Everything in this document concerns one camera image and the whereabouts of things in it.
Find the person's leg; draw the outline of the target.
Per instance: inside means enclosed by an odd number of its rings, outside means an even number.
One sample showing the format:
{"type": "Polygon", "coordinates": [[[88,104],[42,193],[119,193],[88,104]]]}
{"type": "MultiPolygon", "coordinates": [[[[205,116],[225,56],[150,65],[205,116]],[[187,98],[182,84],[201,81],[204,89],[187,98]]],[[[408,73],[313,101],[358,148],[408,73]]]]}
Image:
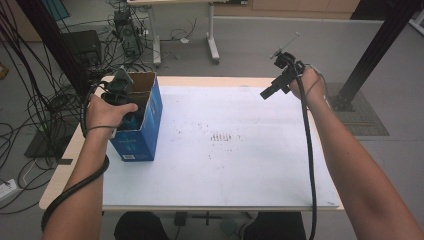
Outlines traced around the person's leg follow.
{"type": "Polygon", "coordinates": [[[170,240],[159,217],[151,212],[126,212],[114,230],[115,240],[170,240]]]}
{"type": "Polygon", "coordinates": [[[306,240],[300,212],[259,212],[242,240],[306,240]]]}

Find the white power strip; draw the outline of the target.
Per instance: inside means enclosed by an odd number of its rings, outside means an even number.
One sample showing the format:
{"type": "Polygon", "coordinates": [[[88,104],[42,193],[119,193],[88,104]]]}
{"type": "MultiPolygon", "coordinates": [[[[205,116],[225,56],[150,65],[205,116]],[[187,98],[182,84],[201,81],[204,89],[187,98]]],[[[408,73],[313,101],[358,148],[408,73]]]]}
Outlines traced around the white power strip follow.
{"type": "Polygon", "coordinates": [[[10,179],[0,185],[0,201],[5,200],[18,191],[18,187],[14,179],[10,179]]]}

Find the person's left leg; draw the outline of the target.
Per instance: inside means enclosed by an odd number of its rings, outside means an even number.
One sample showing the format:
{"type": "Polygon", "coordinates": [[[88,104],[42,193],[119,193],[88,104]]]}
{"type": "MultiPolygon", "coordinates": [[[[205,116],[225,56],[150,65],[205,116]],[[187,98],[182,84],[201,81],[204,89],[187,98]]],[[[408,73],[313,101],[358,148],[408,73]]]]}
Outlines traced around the person's left leg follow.
{"type": "Polygon", "coordinates": [[[115,240],[170,240],[159,217],[151,212],[126,212],[114,230],[115,240]]]}

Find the black equipment box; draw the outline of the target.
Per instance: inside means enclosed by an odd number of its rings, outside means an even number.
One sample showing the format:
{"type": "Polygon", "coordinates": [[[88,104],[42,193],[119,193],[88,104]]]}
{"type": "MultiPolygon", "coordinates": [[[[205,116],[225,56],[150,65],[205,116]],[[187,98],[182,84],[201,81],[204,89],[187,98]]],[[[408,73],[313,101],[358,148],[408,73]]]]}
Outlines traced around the black equipment box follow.
{"type": "Polygon", "coordinates": [[[62,38],[75,60],[85,67],[97,66],[101,62],[101,43],[95,30],[63,33],[62,38]]]}

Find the blue cardboard box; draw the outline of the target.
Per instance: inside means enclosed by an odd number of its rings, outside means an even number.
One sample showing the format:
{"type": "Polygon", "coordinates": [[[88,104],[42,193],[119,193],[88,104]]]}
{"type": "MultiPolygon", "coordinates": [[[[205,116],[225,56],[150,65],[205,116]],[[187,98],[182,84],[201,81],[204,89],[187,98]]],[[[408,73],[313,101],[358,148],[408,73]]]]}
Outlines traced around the blue cardboard box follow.
{"type": "Polygon", "coordinates": [[[111,143],[123,161],[153,161],[162,116],[162,98],[154,72],[130,73],[130,101],[139,111],[129,114],[111,143]]]}

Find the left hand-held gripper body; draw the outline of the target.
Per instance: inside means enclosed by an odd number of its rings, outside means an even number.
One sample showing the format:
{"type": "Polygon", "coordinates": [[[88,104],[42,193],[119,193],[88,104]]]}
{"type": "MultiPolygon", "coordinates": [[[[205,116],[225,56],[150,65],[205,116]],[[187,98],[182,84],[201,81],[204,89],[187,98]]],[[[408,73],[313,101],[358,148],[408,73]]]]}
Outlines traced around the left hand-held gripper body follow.
{"type": "Polygon", "coordinates": [[[129,91],[133,80],[124,67],[116,72],[112,81],[105,85],[105,92],[101,98],[110,105],[120,106],[129,102],[129,91]]]}

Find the white desk in background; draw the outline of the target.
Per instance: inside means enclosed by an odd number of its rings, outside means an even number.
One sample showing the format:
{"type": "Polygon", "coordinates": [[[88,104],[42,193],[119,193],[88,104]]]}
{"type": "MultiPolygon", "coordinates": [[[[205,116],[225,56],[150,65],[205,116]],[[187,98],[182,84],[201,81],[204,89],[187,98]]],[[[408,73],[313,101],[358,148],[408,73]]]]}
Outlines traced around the white desk in background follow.
{"type": "Polygon", "coordinates": [[[160,37],[156,31],[154,5],[161,4],[193,4],[205,3],[208,5],[208,31],[206,32],[206,40],[211,54],[211,59],[214,63],[218,64],[220,56],[214,38],[214,3],[226,2],[227,0],[126,0],[131,6],[141,6],[147,11],[150,33],[152,34],[152,61],[155,67],[159,67],[161,61],[161,43],[160,37]]]}

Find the person's right leg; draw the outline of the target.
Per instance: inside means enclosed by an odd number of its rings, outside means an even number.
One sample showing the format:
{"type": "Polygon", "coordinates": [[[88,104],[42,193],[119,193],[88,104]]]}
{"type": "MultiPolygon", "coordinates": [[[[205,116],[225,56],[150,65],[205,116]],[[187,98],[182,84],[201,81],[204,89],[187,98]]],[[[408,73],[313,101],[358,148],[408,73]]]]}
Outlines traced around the person's right leg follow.
{"type": "Polygon", "coordinates": [[[306,240],[300,212],[259,212],[242,240],[306,240]]]}

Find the person's right hand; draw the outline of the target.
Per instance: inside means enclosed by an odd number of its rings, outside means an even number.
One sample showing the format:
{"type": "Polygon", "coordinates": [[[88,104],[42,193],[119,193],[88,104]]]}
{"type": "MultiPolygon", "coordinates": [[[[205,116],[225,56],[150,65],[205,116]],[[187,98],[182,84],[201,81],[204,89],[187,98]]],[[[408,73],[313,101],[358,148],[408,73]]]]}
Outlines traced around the person's right hand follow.
{"type": "Polygon", "coordinates": [[[313,68],[307,66],[300,76],[304,89],[304,101],[311,110],[326,107],[326,89],[323,77],[313,68]]]}

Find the black metal post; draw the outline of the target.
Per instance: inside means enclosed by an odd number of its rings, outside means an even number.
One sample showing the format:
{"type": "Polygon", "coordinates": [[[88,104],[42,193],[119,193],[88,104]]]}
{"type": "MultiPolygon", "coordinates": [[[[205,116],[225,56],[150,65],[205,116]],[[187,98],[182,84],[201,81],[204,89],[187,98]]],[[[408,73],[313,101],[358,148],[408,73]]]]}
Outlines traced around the black metal post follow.
{"type": "Polygon", "coordinates": [[[353,111],[352,101],[424,0],[398,0],[339,92],[329,97],[335,111],[353,111]]]}

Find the black metal stand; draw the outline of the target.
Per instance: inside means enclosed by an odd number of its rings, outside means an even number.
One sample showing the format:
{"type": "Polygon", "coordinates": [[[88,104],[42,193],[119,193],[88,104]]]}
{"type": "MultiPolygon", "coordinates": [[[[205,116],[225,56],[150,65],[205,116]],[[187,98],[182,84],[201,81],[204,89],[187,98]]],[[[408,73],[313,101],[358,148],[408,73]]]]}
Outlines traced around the black metal stand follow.
{"type": "Polygon", "coordinates": [[[70,133],[71,129],[76,128],[76,121],[80,117],[80,105],[88,93],[87,75],[72,56],[43,1],[16,0],[16,2],[75,91],[74,94],[70,94],[62,88],[57,88],[54,89],[53,98],[48,99],[38,88],[33,72],[28,72],[35,94],[32,97],[33,106],[36,108],[36,116],[40,118],[40,125],[24,155],[31,158],[60,158],[71,139],[70,136],[65,136],[65,133],[70,133]]]}

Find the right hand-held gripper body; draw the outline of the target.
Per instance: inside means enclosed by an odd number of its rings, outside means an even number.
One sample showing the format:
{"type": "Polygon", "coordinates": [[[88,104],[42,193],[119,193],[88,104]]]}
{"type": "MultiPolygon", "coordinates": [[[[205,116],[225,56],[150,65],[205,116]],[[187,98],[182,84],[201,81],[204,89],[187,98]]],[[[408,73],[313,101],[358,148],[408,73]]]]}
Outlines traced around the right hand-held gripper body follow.
{"type": "Polygon", "coordinates": [[[297,60],[293,54],[284,51],[284,49],[299,36],[300,34],[296,32],[295,36],[288,43],[280,47],[270,56],[270,58],[274,60],[274,65],[282,70],[282,73],[278,77],[283,79],[283,85],[287,86],[288,92],[290,91],[289,85],[299,77],[305,69],[305,64],[301,60],[297,60]]]}

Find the person's left hand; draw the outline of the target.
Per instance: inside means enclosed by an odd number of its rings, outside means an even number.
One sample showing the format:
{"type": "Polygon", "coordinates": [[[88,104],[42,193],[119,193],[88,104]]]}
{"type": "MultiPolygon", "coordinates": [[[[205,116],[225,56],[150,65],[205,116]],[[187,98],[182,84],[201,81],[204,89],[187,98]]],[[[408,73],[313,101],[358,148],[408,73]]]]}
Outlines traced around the person's left hand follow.
{"type": "Polygon", "coordinates": [[[87,136],[101,136],[109,139],[127,113],[138,110],[134,103],[113,106],[96,95],[90,97],[86,113],[87,136]]]}

